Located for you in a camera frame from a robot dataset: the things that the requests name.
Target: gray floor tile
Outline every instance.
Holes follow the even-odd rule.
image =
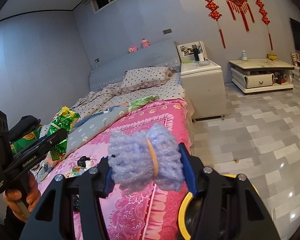
[[[225,119],[194,123],[194,154],[221,174],[246,174],[281,239],[300,224],[300,82],[293,84],[249,96],[229,84]]]

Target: gray wall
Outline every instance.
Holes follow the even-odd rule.
[[[300,22],[300,11],[290,0],[262,0],[271,21],[274,51],[279,59],[291,63],[294,43],[289,17]],[[238,59],[246,50],[250,58],[263,58],[270,51],[266,25],[261,21],[255,0],[248,0],[255,23],[246,14],[250,31],[246,32],[240,15],[234,21],[225,0],[215,0],[223,15],[219,24],[224,34],[223,48],[217,23],[211,19],[204,0],[119,0],[93,14],[91,5],[80,4],[74,10],[78,30],[90,64],[100,65],[127,53],[132,45],[141,48],[141,39],[150,44],[173,38],[179,44],[203,40],[208,57],[222,66],[225,82],[230,82],[228,61]],[[162,30],[172,33],[163,35]]]
[[[51,122],[89,91],[91,66],[72,12],[25,14],[0,22],[0,110]],[[5,205],[0,196],[0,220]]]

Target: headboard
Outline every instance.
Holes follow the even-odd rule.
[[[92,70],[89,80],[90,90],[99,90],[107,84],[122,81],[125,71],[130,69],[149,66],[171,66],[174,68],[180,65],[174,40],[163,41],[115,58]]]

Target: black cloth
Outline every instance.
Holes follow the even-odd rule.
[[[31,133],[40,122],[40,119],[36,119],[32,115],[23,116],[20,121],[9,130],[9,141],[13,143]]]
[[[6,218],[4,219],[4,225],[2,225],[2,227],[11,240],[18,240],[20,238],[24,226],[25,223],[16,218],[12,210],[7,207]]]

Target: power outlet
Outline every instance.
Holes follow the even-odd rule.
[[[168,34],[168,33],[172,33],[172,30],[171,29],[167,29],[167,30],[164,30],[162,32],[163,32],[163,34]]]

